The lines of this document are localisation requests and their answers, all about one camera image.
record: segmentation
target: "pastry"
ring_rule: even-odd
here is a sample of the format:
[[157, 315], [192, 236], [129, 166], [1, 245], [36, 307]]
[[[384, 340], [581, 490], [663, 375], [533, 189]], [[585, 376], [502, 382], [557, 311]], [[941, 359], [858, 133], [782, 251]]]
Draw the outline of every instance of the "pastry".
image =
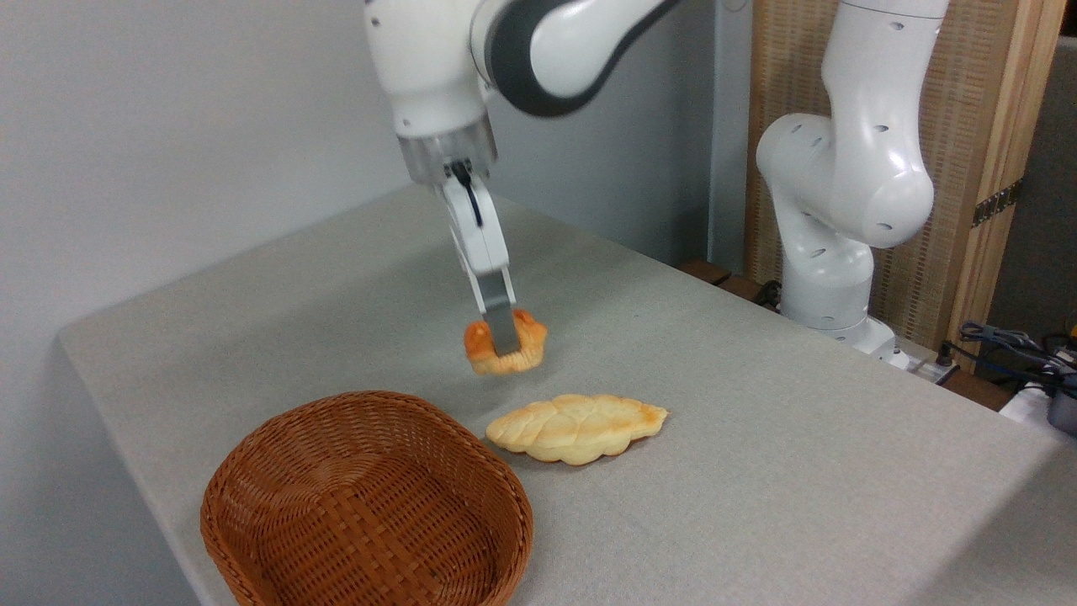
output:
[[490, 326], [479, 321], [464, 332], [464, 351], [475, 375], [509, 375], [531, 370], [542, 364], [546, 327], [523, 310], [513, 310], [513, 324], [520, 337], [520, 350], [498, 357]]
[[493, 421], [486, 437], [538, 461], [584, 465], [602, 455], [619, 455], [632, 440], [658, 434], [668, 414], [629, 398], [567, 394]]

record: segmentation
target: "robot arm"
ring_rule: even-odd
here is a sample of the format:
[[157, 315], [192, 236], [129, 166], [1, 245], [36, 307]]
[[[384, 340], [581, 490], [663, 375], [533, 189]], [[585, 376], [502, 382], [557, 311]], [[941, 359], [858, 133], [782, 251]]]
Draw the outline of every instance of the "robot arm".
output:
[[895, 338], [867, 315], [870, 246], [908, 240], [932, 210], [920, 93], [947, 4], [842, 0], [823, 59], [833, 116], [780, 117], [756, 150], [782, 237], [782, 315], [884, 361]]
[[460, 263], [499, 355], [520, 346], [508, 252], [482, 183], [498, 157], [487, 87], [534, 115], [579, 109], [674, 2], [365, 1], [367, 40], [408, 173], [449, 210]]
[[486, 0], [471, 46], [482, 77], [531, 115], [590, 101], [625, 51], [677, 0]]

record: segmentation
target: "brown woven basket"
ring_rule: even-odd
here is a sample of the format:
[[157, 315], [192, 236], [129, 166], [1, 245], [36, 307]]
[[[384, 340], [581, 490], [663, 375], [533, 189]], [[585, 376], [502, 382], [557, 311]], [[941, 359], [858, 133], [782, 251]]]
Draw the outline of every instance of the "brown woven basket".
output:
[[506, 604], [531, 553], [516, 475], [414, 396], [274, 418], [213, 475], [201, 534], [240, 604]]

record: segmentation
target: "black cable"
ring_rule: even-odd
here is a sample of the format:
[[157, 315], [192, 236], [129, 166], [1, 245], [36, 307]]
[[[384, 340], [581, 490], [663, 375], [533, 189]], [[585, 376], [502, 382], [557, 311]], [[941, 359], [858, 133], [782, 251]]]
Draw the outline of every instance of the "black cable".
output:
[[475, 191], [471, 188], [471, 171], [467, 170], [467, 166], [459, 159], [449, 164], [449, 170], [452, 171], [452, 175], [460, 181], [460, 184], [467, 189], [467, 198], [472, 202], [472, 210], [475, 211], [475, 223], [481, 227], [482, 226], [482, 213], [478, 211], [478, 200], [475, 199]]
[[955, 343], [951, 341], [943, 341], [942, 348], [943, 350], [946, 350], [946, 352], [943, 353], [940, 351], [939, 356], [949, 355], [950, 352], [957, 352], [962, 356], [965, 356], [966, 358], [974, 361], [976, 364], [983, 365], [984, 367], [990, 368], [991, 370], [1001, 372], [1003, 375], [1008, 375], [1010, 377], [1015, 377], [1018, 379], [1023, 379], [1024, 381], [1027, 381], [1030, 383], [1038, 383], [1040, 385], [1044, 385], [1045, 387], [1059, 390], [1065, 393], [1069, 397], [1077, 398], [1077, 390], [1075, 390], [1072, 385], [1066, 384], [1065, 380], [1055, 379], [1057, 376], [1041, 375], [1041, 374], [1034, 375], [998, 366], [989, 361], [985, 361], [981, 356], [977, 356], [971, 352], [959, 348]]

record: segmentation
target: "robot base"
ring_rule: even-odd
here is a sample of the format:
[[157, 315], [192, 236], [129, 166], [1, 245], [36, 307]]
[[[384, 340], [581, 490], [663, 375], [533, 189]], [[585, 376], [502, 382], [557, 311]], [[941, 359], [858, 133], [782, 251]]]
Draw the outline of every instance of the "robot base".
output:
[[840, 341], [901, 370], [909, 367], [909, 356], [897, 349], [894, 332], [870, 316], [849, 328], [816, 330], [820, 335]]

